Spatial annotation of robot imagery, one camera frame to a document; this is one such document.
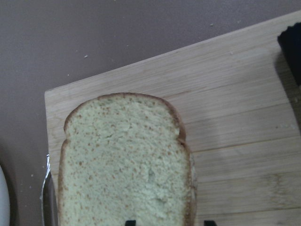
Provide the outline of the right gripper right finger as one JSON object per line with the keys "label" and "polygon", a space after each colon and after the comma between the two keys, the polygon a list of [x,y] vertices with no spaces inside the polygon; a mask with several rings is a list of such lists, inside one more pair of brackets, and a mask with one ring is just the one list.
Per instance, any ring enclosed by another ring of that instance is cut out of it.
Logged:
{"label": "right gripper right finger", "polygon": [[214,220],[204,220],[204,226],[217,226]]}

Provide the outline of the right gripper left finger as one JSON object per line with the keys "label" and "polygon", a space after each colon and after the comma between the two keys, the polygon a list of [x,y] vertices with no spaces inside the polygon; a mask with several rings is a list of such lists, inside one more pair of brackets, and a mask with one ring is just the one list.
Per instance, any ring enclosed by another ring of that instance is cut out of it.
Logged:
{"label": "right gripper left finger", "polygon": [[136,220],[127,220],[125,226],[136,226]]}

